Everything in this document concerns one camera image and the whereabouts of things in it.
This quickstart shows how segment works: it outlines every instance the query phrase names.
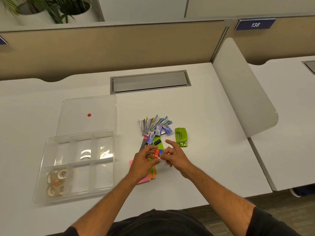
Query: pink paper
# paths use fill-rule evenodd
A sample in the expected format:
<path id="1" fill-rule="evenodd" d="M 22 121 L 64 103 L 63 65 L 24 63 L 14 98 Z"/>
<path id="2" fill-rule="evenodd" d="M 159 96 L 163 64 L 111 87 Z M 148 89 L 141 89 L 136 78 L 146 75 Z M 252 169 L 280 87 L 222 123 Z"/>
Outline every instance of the pink paper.
<path id="1" fill-rule="evenodd" d="M 150 177 L 150 174 L 148 174 L 145 178 L 143 178 L 141 181 L 138 182 L 138 184 L 141 184 L 141 183 L 144 183 L 144 182 L 147 182 L 147 181 L 150 181 L 151 180 L 151 177 Z"/>

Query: blue label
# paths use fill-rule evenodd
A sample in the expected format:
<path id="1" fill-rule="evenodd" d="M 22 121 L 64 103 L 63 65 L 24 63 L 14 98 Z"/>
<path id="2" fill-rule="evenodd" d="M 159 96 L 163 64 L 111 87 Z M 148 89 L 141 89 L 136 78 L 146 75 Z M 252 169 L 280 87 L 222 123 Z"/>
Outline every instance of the blue label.
<path id="1" fill-rule="evenodd" d="M 0 36 L 0 45 L 7 45 L 8 43 Z"/>
<path id="2" fill-rule="evenodd" d="M 235 30 L 269 29 L 276 19 L 240 20 Z"/>

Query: white planter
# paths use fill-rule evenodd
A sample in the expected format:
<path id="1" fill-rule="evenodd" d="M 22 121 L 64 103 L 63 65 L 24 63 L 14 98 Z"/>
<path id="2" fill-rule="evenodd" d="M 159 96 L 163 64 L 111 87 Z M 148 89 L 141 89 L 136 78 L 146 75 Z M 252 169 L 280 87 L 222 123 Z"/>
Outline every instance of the white planter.
<path id="1" fill-rule="evenodd" d="M 47 10 L 33 14 L 28 8 L 28 3 L 22 3 L 18 6 L 17 19 L 21 25 L 47 25 L 55 24 Z"/>
<path id="2" fill-rule="evenodd" d="M 88 10 L 82 14 L 72 15 L 73 18 L 68 15 L 68 23 L 91 23 L 91 22 L 97 22 L 98 21 L 96 13 L 95 13 L 94 9 L 92 8 L 91 4 L 89 4 L 87 2 L 85 2 L 85 3 L 89 5 Z M 59 14 L 61 16 L 64 13 L 62 13 L 60 9 L 59 9 Z"/>

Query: left hand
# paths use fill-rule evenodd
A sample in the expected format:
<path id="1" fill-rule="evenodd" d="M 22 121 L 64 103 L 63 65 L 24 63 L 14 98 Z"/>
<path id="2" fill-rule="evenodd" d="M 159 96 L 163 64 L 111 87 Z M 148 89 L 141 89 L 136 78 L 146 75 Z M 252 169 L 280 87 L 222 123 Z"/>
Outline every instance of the left hand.
<path id="1" fill-rule="evenodd" d="M 157 148 L 158 146 L 149 145 L 136 153 L 127 176 L 135 178 L 137 183 L 145 178 L 149 174 L 150 169 L 160 163 L 159 158 L 154 158 L 151 161 L 147 159 L 153 158 L 150 154 L 154 154 L 155 149 Z"/>

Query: desk surface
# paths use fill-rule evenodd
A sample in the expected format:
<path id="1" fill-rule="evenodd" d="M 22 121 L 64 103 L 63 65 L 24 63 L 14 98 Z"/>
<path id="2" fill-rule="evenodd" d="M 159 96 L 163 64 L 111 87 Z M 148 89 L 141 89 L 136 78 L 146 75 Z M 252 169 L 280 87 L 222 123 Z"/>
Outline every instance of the desk surface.
<path id="1" fill-rule="evenodd" d="M 251 139 L 273 190 L 315 183 L 315 75 L 302 61 L 274 59 L 250 65 L 278 111 L 276 126 Z"/>
<path id="2" fill-rule="evenodd" d="M 63 100 L 107 95 L 111 76 L 184 69 L 191 87 L 117 94 L 116 182 L 127 174 L 129 160 L 141 145 L 138 119 L 159 114 L 168 115 L 173 129 L 187 129 L 189 146 L 185 153 L 218 182 L 243 197 L 270 193 L 211 63 L 74 75 L 55 83 L 38 79 L 0 81 L 0 176 L 6 179 L 0 181 L 0 189 L 7 192 L 0 195 L 1 233 L 43 236 L 61 232 L 100 199 L 49 206 L 32 201 L 44 144 L 56 134 Z M 149 104 L 148 97 L 160 101 Z M 207 204 L 175 168 L 162 161 L 157 172 L 155 180 L 135 187 L 116 220 L 153 208 L 183 209 Z"/>

